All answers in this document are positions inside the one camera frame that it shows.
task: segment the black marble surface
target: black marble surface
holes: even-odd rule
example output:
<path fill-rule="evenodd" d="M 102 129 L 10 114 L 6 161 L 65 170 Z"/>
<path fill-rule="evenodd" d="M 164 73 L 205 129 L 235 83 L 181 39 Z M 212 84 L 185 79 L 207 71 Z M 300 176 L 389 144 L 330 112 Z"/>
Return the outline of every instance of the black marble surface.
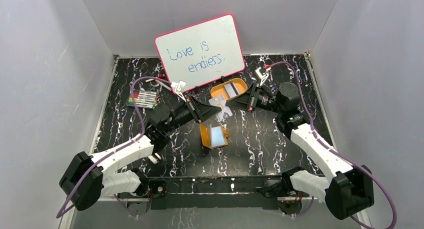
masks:
<path fill-rule="evenodd" d="M 259 66 L 279 61 L 289 62 L 301 79 L 302 91 L 309 111 L 314 118 L 317 131 L 331 142 L 329 132 L 321 111 L 311 80 L 305 57 L 296 55 L 251 55 L 244 57 L 246 69 L 226 79 L 242 78 L 249 86 L 256 81 L 254 70 Z M 94 152 L 101 152 L 121 144 L 138 134 L 141 123 L 135 110 L 126 102 L 133 81 L 142 76 L 158 76 L 164 73 L 159 58 L 119 59 L 107 99 L 106 108 L 100 125 Z M 276 66 L 265 83 L 276 93 L 282 82 L 294 82 L 295 78 L 286 66 Z M 221 82 L 202 86 L 194 96 L 207 103 L 211 98 L 210 89 Z M 140 83 L 136 89 L 159 91 L 160 103 L 170 104 L 173 108 L 179 98 L 155 82 Z M 221 123 L 215 117 L 206 125 L 222 125 L 229 130 L 229 145 L 208 149 L 202 146 L 199 124 L 189 122 L 171 135 L 171 142 L 160 152 L 163 160 L 153 164 L 148 158 L 134 161 L 119 172 L 131 168 L 142 169 L 149 177 L 219 177 L 219 176 L 257 176 L 278 175 L 296 166 L 304 167 L 311 173 L 320 174 L 313 161 L 294 143 L 280 133 L 274 122 L 275 113 L 256 109 L 249 113 L 231 109 L 233 116 Z M 152 113 L 151 109 L 140 110 L 144 121 Z"/>

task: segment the purple cable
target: purple cable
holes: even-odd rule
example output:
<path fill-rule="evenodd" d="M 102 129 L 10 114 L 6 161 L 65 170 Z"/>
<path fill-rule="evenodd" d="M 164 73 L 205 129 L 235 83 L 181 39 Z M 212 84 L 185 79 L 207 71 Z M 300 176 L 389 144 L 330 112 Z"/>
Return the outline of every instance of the purple cable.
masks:
<path fill-rule="evenodd" d="M 276 65 L 280 65 L 280 64 L 286 65 L 293 72 L 294 78 L 296 78 L 297 87 L 299 88 L 300 98 L 302 100 L 302 104 L 303 104 L 303 107 L 304 107 L 304 109 L 305 109 L 305 111 L 307 113 L 307 116 L 309 117 L 310 129 L 312 131 L 313 136 L 319 142 L 319 144 L 321 144 L 325 149 L 330 149 L 330 147 L 328 147 L 323 141 L 321 141 L 320 138 L 318 138 L 317 132 L 316 132 L 315 127 L 314 127 L 314 120 L 313 120 L 312 115 L 311 115 L 311 113 L 309 112 L 309 110 L 308 110 L 308 108 L 306 106 L 304 95 L 302 93 L 301 81 L 299 79 L 298 73 L 295 71 L 295 69 L 293 68 L 293 66 L 290 63 L 286 62 L 286 61 L 279 61 L 279 62 L 276 62 L 276 63 L 271 64 L 269 67 L 272 68 L 272 67 L 274 67 Z M 378 181 L 377 178 L 375 178 L 371 173 L 369 173 L 367 170 L 365 170 L 365 168 L 363 168 L 362 166 L 360 166 L 356 162 L 352 161 L 350 158 L 348 158 L 348 157 L 346 157 L 346 156 L 338 153 L 337 151 L 335 151 L 333 149 L 330 149 L 329 151 L 331 153 L 333 153 L 334 155 L 338 156 L 339 158 L 341 158 L 341 159 L 343 159 L 343 160 L 351 163 L 355 167 L 357 167 L 361 172 L 363 172 L 365 175 L 367 175 L 369 178 L 371 178 L 375 182 L 375 184 L 377 184 L 377 186 L 381 189 L 381 191 L 383 192 L 383 194 L 387 198 L 388 203 L 390 204 L 390 207 L 391 207 L 392 214 L 393 214 L 393 219 L 391 220 L 391 224 L 386 229 L 393 229 L 393 228 L 395 228 L 396 222 L 398 221 L 398 213 L 396 211 L 395 203 L 393 202 L 392 197 L 389 195 L 389 192 L 381 184 L 381 182 Z M 350 218 L 352 218 L 356 223 L 358 223 L 359 225 L 361 225 L 362 227 L 364 227 L 366 229 L 376 229 L 374 227 L 370 227 L 368 225 L 365 225 L 364 223 L 360 222 L 358 219 L 356 219 L 353 216 L 351 216 Z"/>
<path fill-rule="evenodd" d="M 296 214 L 296 217 L 298 217 L 298 216 L 302 216 L 303 214 L 307 213 L 307 212 L 309 211 L 309 209 L 311 209 L 311 207 L 312 207 L 312 204 L 313 204 L 313 203 L 314 203 L 314 197 L 312 197 L 312 198 L 310 199 L 310 203 L 309 203 L 309 205 L 306 207 L 306 209 L 305 209 L 304 211 L 302 211 L 301 213 Z"/>
<path fill-rule="evenodd" d="M 78 182 L 75 184 L 75 186 L 73 187 L 72 191 L 70 192 L 70 194 L 67 196 L 65 202 L 63 203 L 62 207 L 60 208 L 59 212 L 56 215 L 56 218 L 59 219 L 61 217 L 63 217 L 63 215 L 65 215 L 72 207 L 74 207 L 74 205 L 71 205 L 70 207 L 66 208 L 67 204 L 71 201 L 71 198 L 74 196 L 75 192 L 77 191 L 77 189 L 80 187 L 81 183 L 84 181 L 84 179 L 87 177 L 87 175 L 95 168 L 97 167 L 98 164 L 100 164 L 101 162 L 103 162 L 106 158 L 112 156 L 113 154 L 119 152 L 120 150 L 132 145 L 134 143 L 134 141 L 138 141 L 139 139 L 141 139 L 143 137 L 143 135 L 145 134 L 145 123 L 143 121 L 143 117 L 142 114 L 140 113 L 139 108 L 137 107 L 136 104 L 136 100 L 134 97 L 134 87 L 135 84 L 138 83 L 141 80 L 147 80 L 147 79 L 154 79 L 154 80 L 158 80 L 161 81 L 163 83 L 167 83 L 167 84 L 171 84 L 171 82 L 164 80 L 164 79 L 160 79 L 157 77 L 153 77 L 153 76 L 143 76 L 140 77 L 138 79 L 136 79 L 132 85 L 131 85 L 131 89 L 130 89 L 130 96 L 132 98 L 132 102 L 134 103 L 134 108 L 135 108 L 135 112 L 137 113 L 138 117 L 140 118 L 141 121 L 141 133 L 140 136 L 135 138 L 134 140 L 130 141 L 128 144 L 125 144 L 123 146 L 120 146 L 118 149 L 116 149 L 116 151 L 112 151 L 109 154 L 105 155 L 104 157 L 100 158 L 98 161 L 96 161 L 93 165 L 91 165 L 88 170 L 86 172 L 84 172 L 84 174 L 81 176 L 81 178 L 78 180 Z"/>
<path fill-rule="evenodd" d="M 132 211 L 131 209 L 129 209 L 128 207 L 127 207 L 127 205 L 125 205 L 125 203 L 116 195 L 116 194 L 113 194 L 113 196 L 115 197 L 115 199 L 119 202 L 119 204 L 121 204 L 121 206 L 123 207 L 123 208 L 125 208 L 126 209 L 126 211 L 131 215 L 131 216 L 133 216 L 133 217 L 137 217 L 138 215 L 137 215 L 137 213 L 135 213 L 134 211 Z"/>

